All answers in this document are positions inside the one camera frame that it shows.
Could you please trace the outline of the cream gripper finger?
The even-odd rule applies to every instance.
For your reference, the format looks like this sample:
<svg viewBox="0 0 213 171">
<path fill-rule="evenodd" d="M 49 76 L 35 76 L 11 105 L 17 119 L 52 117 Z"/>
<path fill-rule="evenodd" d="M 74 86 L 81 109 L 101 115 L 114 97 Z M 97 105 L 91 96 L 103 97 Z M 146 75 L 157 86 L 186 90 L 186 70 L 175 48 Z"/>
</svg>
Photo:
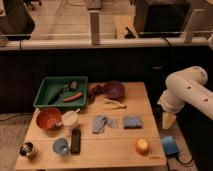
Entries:
<svg viewBox="0 0 213 171">
<path fill-rule="evenodd" d="M 162 117 L 162 128 L 169 129 L 176 121 L 176 115 L 174 113 L 164 112 Z"/>
</svg>

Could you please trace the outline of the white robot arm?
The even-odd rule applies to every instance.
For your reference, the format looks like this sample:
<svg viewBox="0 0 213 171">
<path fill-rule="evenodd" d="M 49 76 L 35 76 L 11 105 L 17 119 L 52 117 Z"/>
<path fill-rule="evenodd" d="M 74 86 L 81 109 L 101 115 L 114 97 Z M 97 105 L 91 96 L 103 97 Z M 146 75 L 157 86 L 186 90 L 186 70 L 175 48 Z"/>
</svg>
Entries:
<svg viewBox="0 0 213 171">
<path fill-rule="evenodd" d="M 199 66 L 192 66 L 167 76 L 167 89 L 157 102 L 163 109 L 163 129 L 169 129 L 173 125 L 176 114 L 186 103 L 213 120 L 213 92 L 204 87 L 207 81 L 207 72 Z"/>
</svg>

